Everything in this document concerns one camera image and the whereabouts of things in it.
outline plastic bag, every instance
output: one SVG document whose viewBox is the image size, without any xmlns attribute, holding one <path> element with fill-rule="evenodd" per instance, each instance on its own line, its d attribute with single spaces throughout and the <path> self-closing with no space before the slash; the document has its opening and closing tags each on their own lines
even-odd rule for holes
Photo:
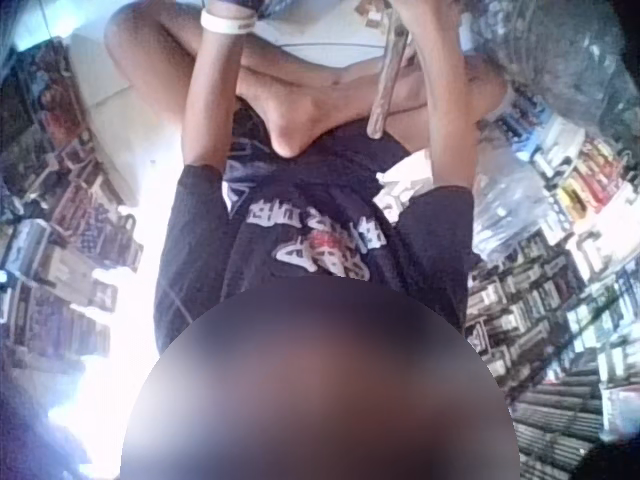
<svg viewBox="0 0 640 480">
<path fill-rule="evenodd" d="M 374 202 L 395 224 L 413 198 L 433 188 L 431 159 L 424 150 L 417 152 L 378 180 L 383 188 Z M 474 196 L 473 250 L 490 264 L 511 253 L 551 211 L 544 182 L 508 146 L 481 148 Z"/>
<path fill-rule="evenodd" d="M 467 0 L 476 48 L 562 117 L 640 161 L 640 94 L 606 0 Z"/>
<path fill-rule="evenodd" d="M 509 148 L 481 152 L 473 249 L 489 264 L 502 260 L 551 212 L 544 182 Z"/>
</svg>

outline knee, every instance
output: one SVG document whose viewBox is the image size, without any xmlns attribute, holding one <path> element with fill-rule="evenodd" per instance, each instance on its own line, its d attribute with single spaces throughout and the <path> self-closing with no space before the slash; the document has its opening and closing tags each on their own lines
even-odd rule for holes
<svg viewBox="0 0 640 480">
<path fill-rule="evenodd" d="M 104 43 L 112 57 L 125 53 L 137 42 L 145 25 L 153 22 L 150 11 L 142 2 L 129 3 L 118 9 L 107 22 Z"/>
</svg>

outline white floor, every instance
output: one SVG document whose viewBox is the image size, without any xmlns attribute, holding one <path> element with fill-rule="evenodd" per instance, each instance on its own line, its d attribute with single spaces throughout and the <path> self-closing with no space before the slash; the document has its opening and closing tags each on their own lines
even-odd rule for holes
<svg viewBox="0 0 640 480">
<path fill-rule="evenodd" d="M 100 149 L 123 196 L 135 205 L 136 236 L 145 246 L 137 275 L 111 275 L 120 287 L 118 311 L 110 319 L 111 358 L 90 360 L 75 401 L 51 412 L 54 420 L 84 442 L 93 462 L 87 472 L 97 478 L 113 477 L 117 472 L 129 412 L 157 360 L 153 294 L 182 164 L 177 133 L 140 102 L 104 49 L 106 21 L 125 3 L 127 0 L 32 0 L 16 35 L 21 50 L 50 35 L 68 38 Z M 353 11 L 357 3 L 302 0 L 285 18 L 260 25 L 259 33 L 301 57 L 333 66 L 381 55 L 384 38 L 364 28 Z"/>
</svg>

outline hand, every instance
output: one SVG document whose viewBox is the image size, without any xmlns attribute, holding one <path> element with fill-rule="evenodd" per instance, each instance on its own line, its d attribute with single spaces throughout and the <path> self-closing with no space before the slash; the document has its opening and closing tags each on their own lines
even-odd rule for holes
<svg viewBox="0 0 640 480">
<path fill-rule="evenodd" d="M 390 0 L 403 22 L 412 33 L 424 28 L 425 16 L 437 22 L 445 31 L 458 31 L 462 23 L 462 6 L 459 0 Z"/>
</svg>

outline clear plastic packaging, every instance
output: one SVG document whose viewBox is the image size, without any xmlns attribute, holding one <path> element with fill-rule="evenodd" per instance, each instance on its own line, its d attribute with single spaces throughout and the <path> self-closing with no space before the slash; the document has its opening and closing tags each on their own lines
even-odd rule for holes
<svg viewBox="0 0 640 480">
<path fill-rule="evenodd" d="M 640 94 L 606 0 L 467 0 L 476 49 L 562 117 L 640 159 Z"/>
<path fill-rule="evenodd" d="M 481 153 L 474 195 L 473 249 L 489 264 L 511 253 L 551 211 L 544 182 L 509 148 Z"/>
</svg>

